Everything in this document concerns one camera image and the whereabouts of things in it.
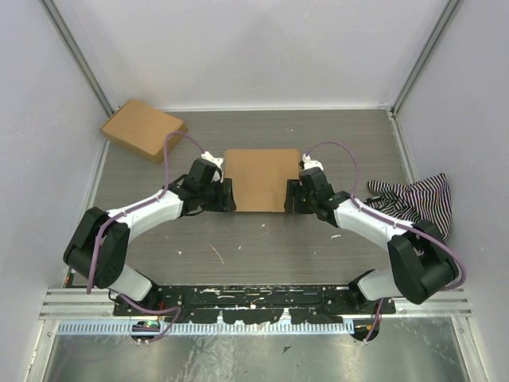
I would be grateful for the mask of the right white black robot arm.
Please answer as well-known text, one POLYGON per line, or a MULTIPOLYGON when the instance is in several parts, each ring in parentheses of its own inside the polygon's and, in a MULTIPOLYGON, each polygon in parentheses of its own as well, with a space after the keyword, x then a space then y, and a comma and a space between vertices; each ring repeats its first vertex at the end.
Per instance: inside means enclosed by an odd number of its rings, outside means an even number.
POLYGON ((326 181, 290 179, 284 209, 314 214, 335 228, 354 232, 382 248, 389 257, 385 270, 368 270, 348 283, 352 309, 367 314, 383 298, 404 297, 420 305, 441 290, 462 285, 466 272, 441 240, 438 227, 422 221, 395 220, 368 207, 349 193, 333 191, 326 181))

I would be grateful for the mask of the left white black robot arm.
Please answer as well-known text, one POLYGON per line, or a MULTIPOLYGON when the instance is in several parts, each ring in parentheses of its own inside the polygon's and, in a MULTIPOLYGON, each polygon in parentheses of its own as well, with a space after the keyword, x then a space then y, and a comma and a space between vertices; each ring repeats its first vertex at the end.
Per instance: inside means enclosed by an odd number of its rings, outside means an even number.
POLYGON ((182 175, 135 204, 110 211, 88 209, 64 251, 63 261, 87 279, 87 292, 93 287, 108 289, 141 315, 168 314, 173 310, 161 308, 160 287, 126 265, 130 242, 183 216, 235 210, 230 178, 199 183, 182 175))

